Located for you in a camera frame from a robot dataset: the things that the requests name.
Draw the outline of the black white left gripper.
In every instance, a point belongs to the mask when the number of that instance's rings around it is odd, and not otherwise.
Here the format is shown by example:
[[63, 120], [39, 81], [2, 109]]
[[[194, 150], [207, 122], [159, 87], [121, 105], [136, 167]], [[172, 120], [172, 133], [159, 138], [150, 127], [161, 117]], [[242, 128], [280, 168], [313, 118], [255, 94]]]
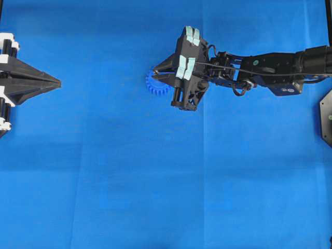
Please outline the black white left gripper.
[[1, 137], [11, 130], [11, 108], [39, 94], [61, 87], [61, 81], [18, 60], [20, 45], [12, 33], [1, 33]]

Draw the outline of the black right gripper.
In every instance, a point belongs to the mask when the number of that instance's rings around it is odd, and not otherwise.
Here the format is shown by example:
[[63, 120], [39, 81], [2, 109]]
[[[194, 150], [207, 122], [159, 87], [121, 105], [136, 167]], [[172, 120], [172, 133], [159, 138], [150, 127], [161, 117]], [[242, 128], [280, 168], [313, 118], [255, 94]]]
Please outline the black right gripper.
[[175, 88], [172, 106], [196, 111], [209, 87], [208, 62], [208, 42], [197, 28], [185, 26], [175, 53], [153, 68], [155, 73], [167, 74], [155, 74], [152, 78]]

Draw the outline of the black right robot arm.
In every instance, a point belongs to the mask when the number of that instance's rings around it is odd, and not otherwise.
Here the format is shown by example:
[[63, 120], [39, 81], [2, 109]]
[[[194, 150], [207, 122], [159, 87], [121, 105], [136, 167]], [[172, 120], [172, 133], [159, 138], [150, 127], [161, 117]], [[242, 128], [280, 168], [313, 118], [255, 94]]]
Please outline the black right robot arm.
[[320, 46], [296, 53], [266, 53], [236, 56], [217, 52], [200, 31], [186, 26], [176, 49], [154, 67], [153, 79], [174, 88], [171, 105], [196, 111], [210, 83], [243, 96], [257, 86], [268, 88], [276, 96], [298, 95], [305, 84], [316, 84], [331, 77], [331, 47]]

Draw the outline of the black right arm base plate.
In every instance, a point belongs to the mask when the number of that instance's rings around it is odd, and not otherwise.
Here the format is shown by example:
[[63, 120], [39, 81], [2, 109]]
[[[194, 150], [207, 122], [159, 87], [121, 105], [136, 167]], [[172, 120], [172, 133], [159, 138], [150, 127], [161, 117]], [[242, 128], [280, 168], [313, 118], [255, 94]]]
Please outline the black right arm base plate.
[[332, 147], [332, 91], [330, 90], [319, 102], [320, 107], [320, 127], [321, 127], [321, 138], [324, 142]]

